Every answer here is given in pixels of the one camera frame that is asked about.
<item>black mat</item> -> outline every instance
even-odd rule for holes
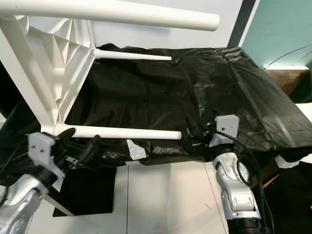
[[[100,49],[172,57],[171,61],[97,59],[66,119],[71,125],[182,132],[179,141],[132,139],[146,152],[141,164],[211,161],[209,151],[192,147],[186,118],[204,125],[216,113],[239,117],[237,139],[261,165],[277,155],[298,161],[312,153],[312,124],[240,48],[146,50],[106,44]],[[101,164],[132,161],[126,140],[101,143],[97,169]]]
[[[277,234],[312,233],[312,164],[283,172],[266,189]]]
[[[116,168],[101,171],[78,169],[70,171],[62,184],[60,194],[67,209],[75,215],[113,212]],[[66,216],[54,209],[53,217]]]

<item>black wire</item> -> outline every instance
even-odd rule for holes
[[[246,184],[248,187],[250,187],[253,184],[253,181],[252,180],[250,180],[249,182],[246,181],[242,175],[241,170],[240,170],[240,163],[241,163],[241,160],[243,157],[248,158],[246,155],[240,155],[237,159],[236,167],[237,167],[237,171],[238,171],[238,174],[239,174],[239,177],[241,178],[241,180],[244,182],[244,184]]]
[[[15,157],[17,151],[20,149],[21,145],[24,142],[21,141],[17,147],[14,149],[14,151],[10,154],[9,158],[7,159],[7,161],[5,162],[5,164],[2,166],[1,170],[0,170],[0,177],[2,176],[3,172],[5,171],[5,169],[8,167],[8,165],[10,164],[10,162],[12,161],[12,159]]]
[[[285,56],[287,56],[287,55],[289,55],[289,54],[291,54],[291,53],[293,53],[293,52],[296,52],[296,51],[298,51],[298,50],[302,50],[302,49],[307,48],[307,47],[310,47],[310,46],[312,46],[312,44],[306,45],[306,46],[303,46],[303,47],[300,47],[300,48],[298,48],[298,49],[296,49],[296,50],[290,51],[290,52],[288,52],[288,53],[286,53],[286,54],[284,54],[284,55],[278,57],[277,59],[273,60],[273,62],[269,63],[269,65],[267,65],[266,67],[264,67],[263,70],[267,69],[268,66],[272,65],[273,63],[275,63],[275,62],[278,61],[279,59],[281,59],[281,58],[283,58],[283,57],[285,57]]]
[[[74,145],[74,144],[70,144],[69,142],[67,142],[67,143],[65,144],[65,146],[67,146],[67,147],[69,147],[69,148],[72,148],[72,149],[74,149],[74,150],[77,150],[77,151],[79,151],[79,152],[83,150],[82,147],[76,146],[76,145]]]
[[[15,157],[14,159],[12,159],[11,163],[15,163],[15,162],[19,161],[20,159],[24,158],[25,156],[28,156],[28,152]]]
[[[260,204],[261,204],[261,215],[263,217],[263,223],[264,223],[264,226],[267,227],[267,222],[266,222],[266,216],[265,216],[265,203],[266,203],[266,198],[265,198],[265,194],[264,194],[264,190],[263,190],[263,187],[262,187],[262,179],[261,179],[261,170],[260,170],[260,166],[258,164],[258,161],[256,159],[256,157],[254,156],[253,152],[247,148],[247,146],[245,146],[243,143],[239,142],[236,138],[226,134],[226,133],[223,133],[223,132],[219,132],[219,131],[215,131],[216,134],[219,134],[221,136],[224,136],[228,139],[231,139],[232,141],[234,141],[235,143],[237,143],[238,145],[242,146],[245,150],[248,151],[249,155],[250,155],[250,159],[253,161],[253,165],[255,166],[255,169],[256,169],[256,176],[257,176],[257,179],[258,179],[258,185],[259,185],[259,192],[260,192]],[[246,180],[241,176],[241,173],[240,173],[240,178],[242,179],[242,181],[245,181]],[[272,226],[272,234],[275,233],[275,230],[274,230],[274,220],[273,220],[273,215],[272,215],[272,212],[269,208],[269,205],[266,204],[266,207],[267,207],[267,210],[269,211],[269,215],[270,215],[270,221],[271,221],[271,226]]]
[[[274,233],[275,233],[275,225],[274,225],[273,214],[272,214],[272,211],[271,211],[271,209],[270,209],[270,207],[269,207],[269,204],[268,204],[268,201],[267,201],[266,198],[264,199],[264,202],[265,202],[265,205],[266,205],[267,210],[268,210],[268,212],[269,212],[270,221],[271,221],[272,233],[274,234]]]

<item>white wall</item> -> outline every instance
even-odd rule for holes
[[[124,23],[93,22],[96,46],[113,43],[118,47],[191,48],[226,47],[242,0],[128,0],[159,6],[218,14],[214,32],[154,27]]]
[[[261,0],[242,48],[258,66],[312,44],[311,0]],[[273,65],[307,65],[312,46],[293,52]]]

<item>white floor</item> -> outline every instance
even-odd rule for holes
[[[114,199],[112,214],[76,217],[52,217],[43,201],[28,234],[228,233],[211,163],[119,167]]]

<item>white chair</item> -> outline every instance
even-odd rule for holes
[[[53,135],[181,139],[181,132],[70,126],[64,122],[94,59],[157,59],[95,48],[90,20],[214,31],[219,16],[118,0],[0,0],[0,60],[41,124]]]

